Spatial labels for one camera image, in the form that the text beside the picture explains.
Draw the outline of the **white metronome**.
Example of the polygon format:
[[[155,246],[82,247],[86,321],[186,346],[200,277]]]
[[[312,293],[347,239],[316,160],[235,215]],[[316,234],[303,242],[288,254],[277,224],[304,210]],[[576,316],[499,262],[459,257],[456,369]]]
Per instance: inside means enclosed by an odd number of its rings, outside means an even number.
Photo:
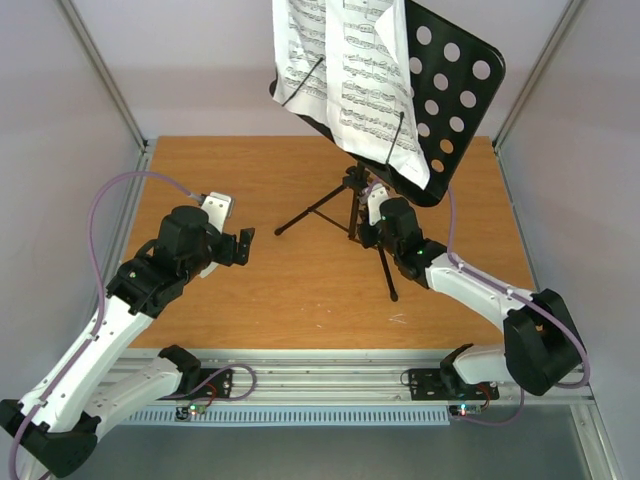
[[[204,268],[200,273],[199,273],[199,277],[200,278],[206,278],[208,275],[210,275],[216,268],[218,267],[218,264],[215,262],[212,262],[211,264],[209,264],[206,268]]]

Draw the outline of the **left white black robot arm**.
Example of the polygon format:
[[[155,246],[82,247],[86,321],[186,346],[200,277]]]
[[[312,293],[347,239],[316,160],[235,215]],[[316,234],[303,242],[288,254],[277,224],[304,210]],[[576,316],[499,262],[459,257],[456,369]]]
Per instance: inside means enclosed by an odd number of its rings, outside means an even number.
[[[98,388],[121,353],[188,283],[219,265],[247,263],[254,229],[227,234],[224,221],[204,207],[174,208],[157,237],[118,268],[93,318],[45,378],[21,399],[2,401],[1,426],[13,438],[10,478],[66,477],[136,410],[155,400],[192,397],[207,384],[200,361],[171,345],[138,372]]]

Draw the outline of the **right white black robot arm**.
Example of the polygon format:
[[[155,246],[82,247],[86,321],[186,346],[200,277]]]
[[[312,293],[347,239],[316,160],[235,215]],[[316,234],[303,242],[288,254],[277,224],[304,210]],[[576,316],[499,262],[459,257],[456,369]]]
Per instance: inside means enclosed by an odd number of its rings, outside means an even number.
[[[389,253],[405,278],[463,304],[503,335],[498,345],[466,344],[441,361],[447,393],[459,397],[476,384],[512,381],[542,396],[553,387],[575,389],[588,383],[586,348],[560,294],[516,288],[465,262],[450,245],[424,237],[404,198],[379,190],[362,202],[359,235],[364,246]]]

